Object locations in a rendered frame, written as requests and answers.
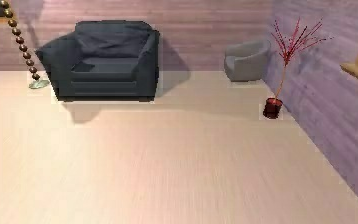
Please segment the red twig houseplant in pot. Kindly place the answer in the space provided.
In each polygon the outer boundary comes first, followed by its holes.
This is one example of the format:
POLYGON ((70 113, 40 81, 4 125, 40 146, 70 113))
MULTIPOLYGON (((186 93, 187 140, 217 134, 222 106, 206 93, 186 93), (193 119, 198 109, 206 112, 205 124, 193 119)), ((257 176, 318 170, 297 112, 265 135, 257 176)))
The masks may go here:
POLYGON ((282 60, 282 74, 281 81, 275 91, 273 97, 269 97, 265 101, 263 109, 263 116, 268 119, 277 119, 280 111, 284 105, 283 101, 279 98, 280 92, 283 89, 283 84, 286 78, 287 67, 292 59, 300 52, 311 48, 321 42, 331 40, 331 37, 319 37, 317 32, 323 26, 323 19, 320 19, 314 26, 309 27, 305 25, 301 27, 301 18, 298 18, 294 30, 290 35, 285 35, 280 29, 277 19, 274 20, 274 31, 271 36, 274 38, 278 46, 276 53, 282 60))

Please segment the brown beaded floor lamp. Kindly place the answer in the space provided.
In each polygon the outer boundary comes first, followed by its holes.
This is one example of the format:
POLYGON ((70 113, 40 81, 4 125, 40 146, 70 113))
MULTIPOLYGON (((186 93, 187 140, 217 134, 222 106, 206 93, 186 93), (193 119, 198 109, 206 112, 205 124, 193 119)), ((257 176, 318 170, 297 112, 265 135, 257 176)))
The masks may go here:
POLYGON ((15 18, 15 13, 7 0, 0 0, 0 22, 6 23, 11 33, 15 37, 15 42, 18 44, 22 57, 25 59, 28 71, 31 73, 32 81, 28 84, 30 89, 45 88, 50 84, 50 81, 43 79, 38 74, 38 69, 35 67, 35 62, 32 60, 32 55, 29 52, 28 46, 25 44, 25 39, 22 37, 22 31, 18 28, 18 20, 15 18))

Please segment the dark flat object on seat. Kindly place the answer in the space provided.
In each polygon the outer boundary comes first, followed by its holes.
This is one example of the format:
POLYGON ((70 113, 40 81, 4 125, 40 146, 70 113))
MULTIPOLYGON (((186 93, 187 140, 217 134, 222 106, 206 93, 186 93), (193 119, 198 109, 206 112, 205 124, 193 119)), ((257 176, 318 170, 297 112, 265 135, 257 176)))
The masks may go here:
POLYGON ((84 62, 79 62, 77 64, 75 64, 71 70, 74 72, 89 72, 94 68, 94 65, 92 64, 87 64, 84 62))

